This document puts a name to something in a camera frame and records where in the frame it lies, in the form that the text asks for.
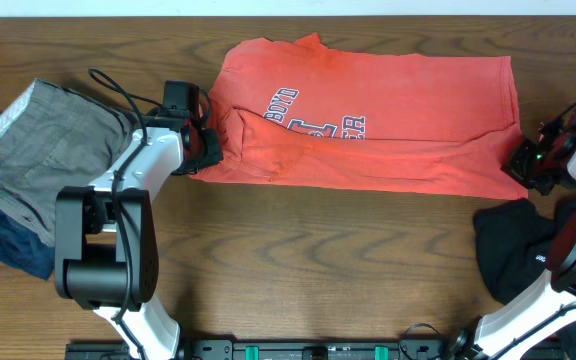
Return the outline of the red printed t-shirt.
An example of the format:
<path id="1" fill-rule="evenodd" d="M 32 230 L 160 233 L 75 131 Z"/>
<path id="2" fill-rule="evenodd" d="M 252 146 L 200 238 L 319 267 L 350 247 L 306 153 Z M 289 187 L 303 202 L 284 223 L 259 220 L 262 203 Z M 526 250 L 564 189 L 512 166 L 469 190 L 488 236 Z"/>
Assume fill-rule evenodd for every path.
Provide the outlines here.
<path id="1" fill-rule="evenodd" d="M 210 91 L 222 160 L 206 182 L 516 200 L 511 60 L 335 50 L 317 35 L 247 40 Z"/>

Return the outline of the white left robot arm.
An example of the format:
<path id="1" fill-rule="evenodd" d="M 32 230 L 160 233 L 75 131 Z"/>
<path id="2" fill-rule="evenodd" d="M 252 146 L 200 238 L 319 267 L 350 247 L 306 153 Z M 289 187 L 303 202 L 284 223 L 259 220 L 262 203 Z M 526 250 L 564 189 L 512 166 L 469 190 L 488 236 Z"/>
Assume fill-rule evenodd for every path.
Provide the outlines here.
<path id="1" fill-rule="evenodd" d="M 138 130 L 127 150 L 87 186 L 56 200 L 55 287 L 120 334 L 119 342 L 71 343 L 68 359 L 189 359 L 180 325 L 155 293 L 159 275 L 152 202 L 171 174 L 223 158 L 217 133 Z"/>

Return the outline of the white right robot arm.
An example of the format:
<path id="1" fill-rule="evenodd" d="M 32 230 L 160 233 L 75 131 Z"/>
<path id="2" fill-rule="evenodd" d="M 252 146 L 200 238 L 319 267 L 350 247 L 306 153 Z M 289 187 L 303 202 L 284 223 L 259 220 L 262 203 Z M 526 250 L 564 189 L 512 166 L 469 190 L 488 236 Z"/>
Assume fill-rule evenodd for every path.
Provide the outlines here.
<path id="1" fill-rule="evenodd" d="M 576 150 L 567 164 L 576 180 Z M 519 359 L 533 346 L 576 322 L 576 213 L 555 237 L 546 269 L 502 309 L 477 323 L 472 359 Z"/>

